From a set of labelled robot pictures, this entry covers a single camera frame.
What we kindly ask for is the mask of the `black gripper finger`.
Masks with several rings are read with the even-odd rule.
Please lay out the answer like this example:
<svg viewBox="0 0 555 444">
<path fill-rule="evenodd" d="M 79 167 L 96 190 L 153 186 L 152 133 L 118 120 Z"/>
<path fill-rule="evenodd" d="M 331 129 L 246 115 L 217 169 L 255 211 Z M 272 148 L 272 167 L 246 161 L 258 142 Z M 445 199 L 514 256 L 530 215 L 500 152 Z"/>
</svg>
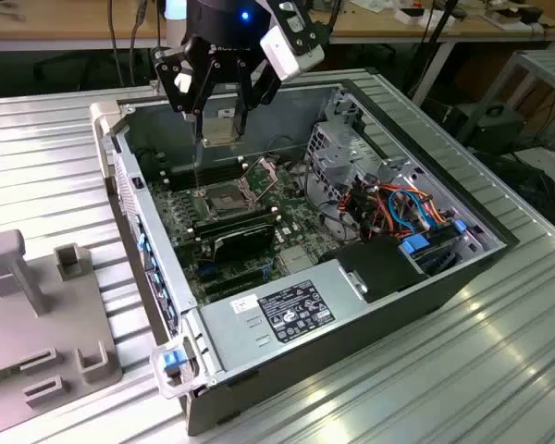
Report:
<svg viewBox="0 0 555 444">
<path fill-rule="evenodd" d="M 204 137 L 204 106 L 216 86 L 216 60 L 209 54 L 210 47 L 210 43 L 195 36 L 181 49 L 168 47 L 151 52 L 167 100 L 175 113 L 191 123 L 196 142 Z"/>
<path fill-rule="evenodd" d="M 236 56 L 239 89 L 232 128 L 235 138 L 240 139 L 245 134 L 249 112 L 258 105 L 269 105 L 281 80 L 261 52 L 237 52 Z"/>
</svg>

